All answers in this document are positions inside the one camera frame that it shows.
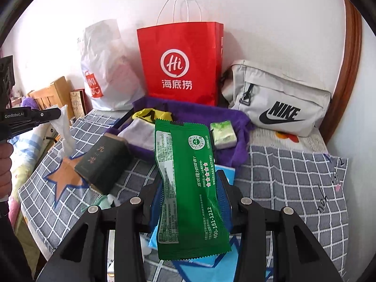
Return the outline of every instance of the red paper bag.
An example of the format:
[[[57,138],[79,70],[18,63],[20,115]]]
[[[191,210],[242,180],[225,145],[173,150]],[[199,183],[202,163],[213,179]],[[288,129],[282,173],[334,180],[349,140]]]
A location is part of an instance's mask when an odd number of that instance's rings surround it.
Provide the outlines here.
[[[137,30],[149,96],[216,105],[223,24],[182,22]]]

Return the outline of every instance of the purple towel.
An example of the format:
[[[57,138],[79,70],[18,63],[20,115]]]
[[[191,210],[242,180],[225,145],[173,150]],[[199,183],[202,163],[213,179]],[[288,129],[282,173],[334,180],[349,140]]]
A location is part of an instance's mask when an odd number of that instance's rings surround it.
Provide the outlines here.
[[[30,107],[31,109],[37,109],[37,110],[39,110],[38,103],[35,101],[35,99],[33,99],[31,97],[26,97],[22,101],[21,107]]]
[[[249,132],[254,129],[254,125],[251,123],[249,117],[241,111],[152,97],[143,97],[137,100],[133,103],[133,107],[135,111],[140,111],[144,108],[169,111],[172,113],[174,121],[205,124],[209,130],[210,123],[230,120],[238,138],[238,143],[236,147],[230,149],[218,149],[216,151],[216,164],[236,168],[247,159]],[[108,132],[113,134],[119,134],[120,131],[115,129],[108,130]],[[129,149],[136,157],[142,160],[155,160],[152,151],[134,145],[129,145]]]

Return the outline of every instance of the nike logo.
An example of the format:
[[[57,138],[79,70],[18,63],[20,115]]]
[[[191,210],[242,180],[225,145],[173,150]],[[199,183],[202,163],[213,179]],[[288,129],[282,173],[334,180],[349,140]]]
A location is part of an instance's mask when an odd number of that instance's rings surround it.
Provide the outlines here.
[[[266,110],[260,115],[259,120],[261,123],[267,125],[304,121],[294,119],[298,115],[299,111],[299,108],[281,102],[276,102],[271,109]],[[269,119],[268,115],[273,115],[283,119]]]

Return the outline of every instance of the white plastic bag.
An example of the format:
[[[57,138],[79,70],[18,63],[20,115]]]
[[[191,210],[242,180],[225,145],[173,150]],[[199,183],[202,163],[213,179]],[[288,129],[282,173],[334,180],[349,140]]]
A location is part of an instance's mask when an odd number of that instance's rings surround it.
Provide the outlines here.
[[[116,19],[87,27],[78,46],[85,92],[94,109],[129,110],[144,96],[143,86],[125,57]]]

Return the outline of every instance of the white wall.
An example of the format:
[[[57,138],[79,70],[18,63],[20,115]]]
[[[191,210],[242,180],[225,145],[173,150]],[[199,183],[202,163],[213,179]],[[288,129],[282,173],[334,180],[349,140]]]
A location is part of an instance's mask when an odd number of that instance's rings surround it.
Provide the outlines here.
[[[346,272],[362,274],[376,252],[376,37],[363,20],[360,67],[345,114],[328,143],[333,155],[350,158],[344,184],[349,214]]]
[[[198,1],[205,20],[224,23],[224,67],[236,59],[256,60],[334,90],[345,38],[343,0]],[[142,77],[136,29],[154,25],[164,2],[35,0],[6,39],[3,54],[15,56],[16,81],[23,92],[62,75],[75,88],[83,87],[77,38],[85,27],[117,18],[129,58]],[[171,13],[170,5],[161,22],[170,22]]]

